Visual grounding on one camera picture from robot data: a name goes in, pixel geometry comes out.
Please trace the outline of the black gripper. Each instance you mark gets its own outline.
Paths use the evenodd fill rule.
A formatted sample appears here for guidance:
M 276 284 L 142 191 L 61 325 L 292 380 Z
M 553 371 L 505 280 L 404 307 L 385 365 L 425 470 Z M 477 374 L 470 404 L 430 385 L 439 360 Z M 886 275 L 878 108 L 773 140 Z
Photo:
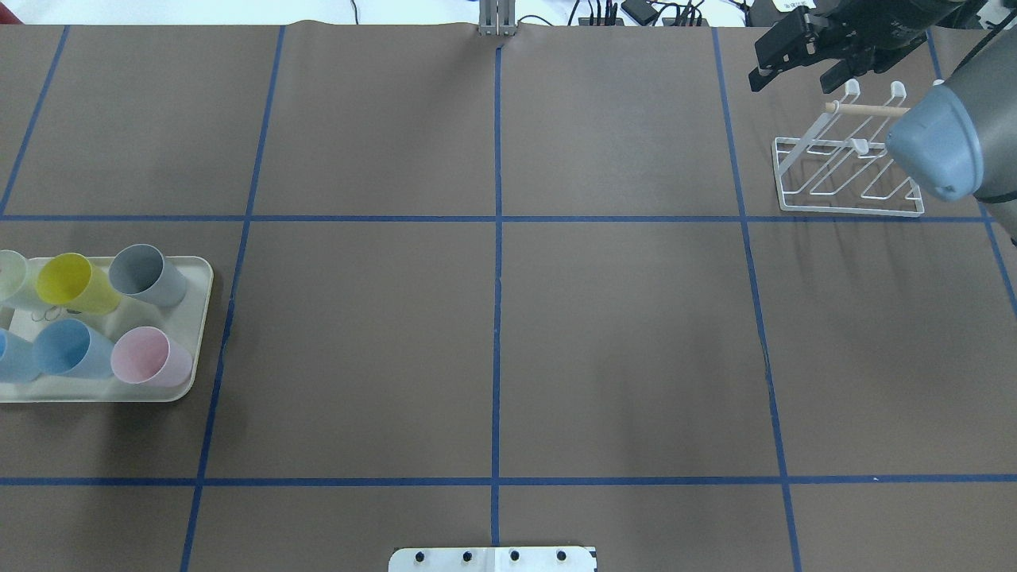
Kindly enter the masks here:
M 781 73 L 806 68 L 816 54 L 835 61 L 820 77 L 824 94 L 862 75 L 885 72 L 926 43 L 931 26 L 956 14 L 965 1 L 838 1 L 809 14 L 788 14 L 753 44 L 751 91 Z

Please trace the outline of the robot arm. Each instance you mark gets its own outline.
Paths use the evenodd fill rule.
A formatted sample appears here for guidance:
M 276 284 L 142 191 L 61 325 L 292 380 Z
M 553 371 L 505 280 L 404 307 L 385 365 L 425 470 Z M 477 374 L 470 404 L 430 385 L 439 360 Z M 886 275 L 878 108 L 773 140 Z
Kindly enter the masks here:
M 841 1 L 799 5 L 756 40 L 749 85 L 762 91 L 782 72 L 832 60 L 825 93 L 868 72 L 893 68 L 926 43 L 926 32 L 960 1 Z M 944 83 L 932 87 L 891 127 L 887 150 L 923 191 L 972 196 L 1010 234 L 1016 231 L 1015 15 L 971 48 Z

